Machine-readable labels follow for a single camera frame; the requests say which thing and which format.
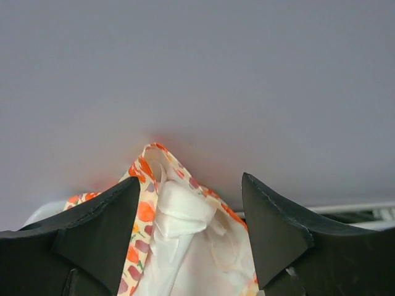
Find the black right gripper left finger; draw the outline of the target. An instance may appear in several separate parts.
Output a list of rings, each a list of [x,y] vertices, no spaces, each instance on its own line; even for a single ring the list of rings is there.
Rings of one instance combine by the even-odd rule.
[[[1,295],[116,295],[140,185],[129,177],[64,212],[1,232]]]

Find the orange floral skirt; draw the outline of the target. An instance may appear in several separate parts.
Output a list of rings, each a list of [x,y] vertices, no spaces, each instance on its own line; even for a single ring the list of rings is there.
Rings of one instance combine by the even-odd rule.
[[[162,145],[128,170],[140,183],[119,295],[255,295],[245,222]]]

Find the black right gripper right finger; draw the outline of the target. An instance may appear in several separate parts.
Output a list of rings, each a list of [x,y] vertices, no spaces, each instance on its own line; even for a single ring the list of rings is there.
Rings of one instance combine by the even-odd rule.
[[[257,282],[265,295],[394,294],[394,229],[331,220],[249,173],[241,187]]]

